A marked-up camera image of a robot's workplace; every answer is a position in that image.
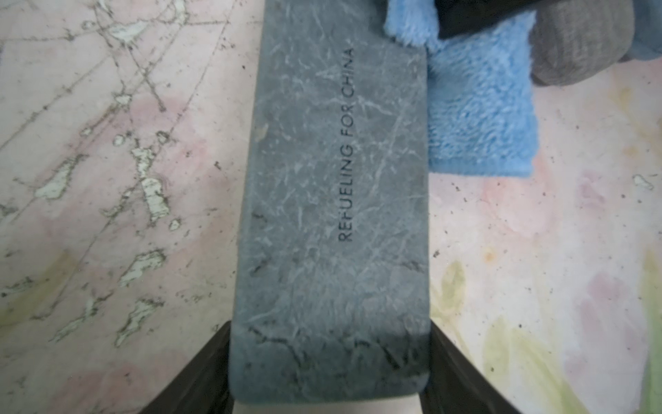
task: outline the marble surface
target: marble surface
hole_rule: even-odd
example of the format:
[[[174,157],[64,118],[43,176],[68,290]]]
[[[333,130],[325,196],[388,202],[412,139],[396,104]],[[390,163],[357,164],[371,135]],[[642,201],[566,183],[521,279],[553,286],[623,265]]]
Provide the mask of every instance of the marble surface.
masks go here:
[[[0,0],[4,413],[136,413],[230,317],[262,7]],[[433,319],[526,413],[660,412],[662,62],[535,104],[531,179],[429,177]]]

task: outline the blue microfiber cloth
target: blue microfiber cloth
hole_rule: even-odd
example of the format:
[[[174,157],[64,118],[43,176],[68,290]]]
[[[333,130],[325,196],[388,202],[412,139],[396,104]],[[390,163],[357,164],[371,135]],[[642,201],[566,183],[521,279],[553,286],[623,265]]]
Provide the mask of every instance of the blue microfiber cloth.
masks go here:
[[[662,0],[634,0],[634,40],[628,57],[653,60],[662,56]]]
[[[430,170],[527,177],[538,150],[528,35],[535,12],[438,38],[434,0],[389,0],[386,33],[428,51]]]

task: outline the table surface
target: table surface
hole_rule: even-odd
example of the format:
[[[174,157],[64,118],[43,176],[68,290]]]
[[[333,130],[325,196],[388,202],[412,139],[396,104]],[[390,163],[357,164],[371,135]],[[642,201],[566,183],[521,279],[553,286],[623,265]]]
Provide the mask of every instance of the table surface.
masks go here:
[[[138,412],[230,318],[262,9],[0,0],[4,413]],[[532,178],[430,176],[432,317],[525,413],[659,407],[662,60],[534,99]]]

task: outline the stain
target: stain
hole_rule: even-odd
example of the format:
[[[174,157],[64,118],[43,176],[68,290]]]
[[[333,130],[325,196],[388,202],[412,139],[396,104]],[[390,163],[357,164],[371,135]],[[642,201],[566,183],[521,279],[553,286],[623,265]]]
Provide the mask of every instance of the stain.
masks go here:
[[[483,261],[487,264],[492,264],[497,260],[497,254],[493,248],[488,247],[483,253]]]
[[[126,137],[121,134],[115,135],[113,138],[113,146],[122,146],[126,140]]]
[[[623,151],[621,151],[623,155],[630,157],[630,158],[636,158],[637,155],[639,155],[639,151],[637,150],[637,147],[634,145],[627,146],[623,148]]]
[[[269,124],[264,124],[259,128],[255,129],[255,140],[260,142],[267,136],[267,131],[269,130]]]
[[[643,376],[639,414],[662,413],[662,274],[651,251],[643,259],[640,285],[648,325],[648,361]]]
[[[25,278],[20,282],[17,282],[11,286],[5,286],[2,289],[0,289],[0,297],[7,297],[15,293],[26,291],[30,289],[33,285],[34,285],[34,280],[30,278]]]
[[[156,178],[144,178],[140,180],[142,192],[145,195],[145,202],[150,211],[150,221],[156,223],[161,217],[170,214],[170,206],[163,193],[163,183]]]
[[[545,154],[534,158],[529,179],[486,178],[481,199],[487,213],[498,219],[504,230],[524,238],[549,233],[557,220],[555,186]]]
[[[119,285],[128,286],[130,282],[142,277],[146,270],[154,270],[163,266],[166,257],[162,250],[139,254],[133,259],[133,263],[127,271],[120,277]]]
[[[76,268],[77,262],[73,257],[68,252],[63,252],[35,279],[29,289],[0,311],[0,338],[11,332],[15,325],[31,318]]]
[[[563,376],[553,354],[521,329],[511,330],[512,355],[527,379],[524,383],[555,414],[589,414]]]
[[[190,360],[180,350],[146,350],[128,360],[113,360],[95,370],[62,375],[59,389],[48,399],[49,414],[137,413]]]
[[[73,169],[85,158],[86,156],[82,154],[67,158],[62,164],[60,164],[50,180],[48,180],[48,182],[42,187],[35,190],[34,196],[47,200],[59,199],[66,191],[67,186],[71,181],[71,173],[73,173]]]
[[[641,174],[635,174],[632,176],[632,181],[634,181],[634,185],[637,187],[643,187],[648,191],[653,191],[655,188],[655,186],[648,182],[648,180],[646,180]]]
[[[430,317],[440,322],[446,333],[451,333],[457,347],[468,360],[472,360],[467,343],[457,328],[457,318],[461,315],[464,304],[465,274],[462,263],[451,263],[442,276],[442,292],[434,283],[430,283]]]
[[[147,26],[149,26],[149,22],[144,20],[139,20],[128,25],[116,23],[110,26],[107,29],[107,32],[109,35],[122,42],[122,44],[129,45],[133,43],[134,40],[145,31],[145,29],[147,29]]]
[[[628,118],[630,126],[635,130],[637,135],[644,139],[648,144],[650,144],[651,149],[658,157],[662,157],[662,146],[660,146],[659,141],[659,137],[662,135],[660,120],[657,122],[658,131],[651,132],[639,121],[637,117],[634,116],[636,111],[630,109],[630,104],[632,103],[632,89],[629,87],[624,87],[617,93],[613,93],[612,100],[615,102],[616,106],[620,109],[623,115]]]
[[[162,307],[163,305],[164,302],[160,299],[139,299],[136,302],[136,307],[131,313],[128,314],[126,324],[117,333],[115,347],[119,348],[119,346],[122,345],[122,343],[129,336],[138,332],[145,319],[147,319],[152,313],[156,312],[156,309]]]
[[[585,170],[577,180],[575,205],[580,209],[603,210],[606,199],[596,186],[601,176],[595,171]]]
[[[510,364],[510,344],[508,327],[503,316],[500,316],[485,335],[483,343],[483,375],[503,392],[508,389]]]
[[[134,148],[131,150],[131,154],[133,155],[133,158],[136,160],[136,168],[138,170],[138,177],[139,178],[146,178],[147,177],[147,172],[150,170],[152,167],[152,162],[154,161],[154,158],[156,157],[154,155],[154,152],[152,151],[152,148]]]
[[[168,226],[168,230],[175,231],[179,227],[181,227],[181,221],[179,219],[174,219],[173,221],[170,222],[170,226]]]
[[[50,342],[60,342],[76,329],[80,328],[80,326],[84,324],[86,320],[97,314],[99,311],[99,304],[108,299],[111,295],[112,293],[104,297],[98,297],[97,299],[88,299],[85,303],[85,310],[83,310],[81,317],[72,320],[68,324],[64,325],[64,327],[58,329],[58,332],[55,333]]]
[[[462,263],[451,263],[442,277],[442,302],[440,307],[443,311],[459,311],[464,304],[464,291],[466,277]]]

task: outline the scratch mark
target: scratch mark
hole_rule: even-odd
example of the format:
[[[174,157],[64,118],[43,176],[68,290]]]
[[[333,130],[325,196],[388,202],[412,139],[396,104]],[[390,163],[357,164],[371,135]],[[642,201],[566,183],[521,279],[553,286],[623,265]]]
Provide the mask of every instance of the scratch mark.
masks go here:
[[[234,8],[235,8],[236,4],[237,4],[237,0],[234,0],[232,2],[232,6],[231,6],[230,12],[228,14],[228,20],[230,20],[230,17],[232,16],[232,12],[234,11]],[[219,45],[220,45],[220,43],[223,39],[223,34],[225,33],[225,30],[228,28],[228,26],[229,25],[225,25],[221,29],[220,34],[218,36],[218,39],[216,40],[216,46],[214,47],[214,51],[209,56],[209,59],[207,60],[207,64],[205,65],[205,69],[203,70],[202,75],[200,76],[200,79],[198,79],[198,82],[195,84],[195,87],[193,88],[193,92],[192,92],[191,96],[189,96],[188,100],[186,101],[186,104],[184,105],[184,108],[181,110],[181,112],[179,114],[177,114],[177,119],[175,120],[175,124],[170,129],[171,132],[179,124],[181,118],[184,116],[184,113],[188,110],[189,105],[191,104],[191,101],[193,100],[193,97],[195,96],[195,94],[198,91],[198,87],[200,87],[200,84],[203,82],[203,79],[205,78],[205,75],[207,74],[207,70],[209,70],[209,65],[211,65],[211,60],[214,58],[214,56],[216,55],[216,51],[219,49]]]
[[[289,350],[290,354],[292,354],[292,358],[297,363],[297,366],[301,368],[301,359],[299,358],[299,355],[297,355],[297,352],[295,351],[292,344],[290,344],[287,339],[285,339],[285,338],[271,338],[271,337],[263,334],[259,330],[255,329],[254,327],[248,327],[248,332],[251,332],[252,334],[254,334],[258,337],[258,344],[263,344],[265,342],[271,342],[273,344],[284,345]]]
[[[34,285],[34,280],[25,278],[24,280],[13,284],[12,286],[5,286],[0,289],[0,297],[7,297],[14,293],[20,293],[30,289]]]
[[[34,196],[38,198],[44,198],[47,200],[56,200],[59,199],[67,189],[69,182],[71,180],[71,173],[73,169],[85,159],[86,156],[78,154],[75,157],[67,158],[60,167],[56,170],[55,174],[44,184],[41,188],[38,188],[34,192]]]
[[[636,174],[632,176],[632,180],[634,181],[634,185],[637,187],[643,187],[646,188],[648,191],[653,191],[655,186],[651,184],[648,180],[646,180],[641,174]]]
[[[133,263],[129,266],[128,270],[120,278],[120,286],[128,286],[133,280],[142,277],[146,270],[158,269],[163,266],[166,257],[161,250],[154,250],[153,252],[143,253],[133,259]]]
[[[139,299],[136,302],[136,307],[128,314],[126,324],[117,333],[115,348],[119,348],[129,336],[138,332],[145,319],[147,319],[152,313],[156,312],[157,308],[162,307],[163,305],[164,302],[161,299]]]
[[[80,328],[80,326],[86,320],[97,314],[97,312],[99,311],[99,304],[105,301],[106,299],[108,299],[112,294],[113,293],[111,292],[110,294],[104,297],[98,297],[97,299],[88,299],[87,302],[85,303],[85,310],[83,311],[81,317],[76,318],[71,322],[69,322],[68,324],[64,325],[64,327],[62,327],[61,329],[58,330],[58,332],[55,333],[55,335],[50,339],[49,342],[60,342],[70,333]]]
[[[132,193],[133,193],[133,188],[126,190],[122,194],[119,204],[114,205],[109,209],[100,209],[99,212],[104,217],[107,217],[109,219],[114,219],[115,217],[117,217],[119,213],[122,213],[124,211],[124,208],[126,208],[126,202],[128,201],[128,198],[131,197]]]
[[[164,197],[163,184],[161,180],[156,178],[144,178],[140,181],[142,192],[145,195],[145,202],[147,208],[150,210],[150,220],[156,223],[161,217],[170,214],[170,207],[167,204],[167,199]]]
[[[51,105],[53,105],[55,102],[59,101],[63,96],[65,96],[65,95],[71,93],[71,92],[73,91],[73,89],[74,89],[79,83],[81,83],[85,78],[87,78],[88,76],[90,76],[90,75],[91,75],[96,69],[98,69],[98,68],[103,64],[103,62],[106,61],[107,58],[108,58],[108,56],[105,56],[104,58],[102,58],[101,60],[99,60],[99,63],[97,63],[96,65],[94,65],[94,67],[92,67],[89,71],[85,72],[80,78],[78,78],[75,82],[73,82],[71,85],[69,85],[69,87],[65,88],[65,89],[64,89],[64,92],[62,92],[62,93],[60,93],[59,95],[55,96],[55,98],[53,98],[53,100],[52,100],[51,102],[49,102],[49,103],[47,103],[46,105],[44,105],[39,111],[37,111],[37,112],[33,112],[32,115],[30,116],[30,118],[28,118],[27,121],[25,121],[25,122],[19,127],[19,129],[16,130],[16,132],[14,132],[14,133],[9,137],[8,140],[6,140],[3,144],[0,144],[0,151],[2,151],[3,149],[5,149],[5,147],[6,147],[10,142],[12,142],[14,139],[16,139],[16,137],[18,137],[18,135],[20,135],[20,134],[25,130],[25,128],[27,128],[31,123],[35,122],[35,120],[37,120],[37,118],[39,118],[39,115],[41,115],[43,112],[46,111],[45,108],[49,108],[49,107],[50,107]]]

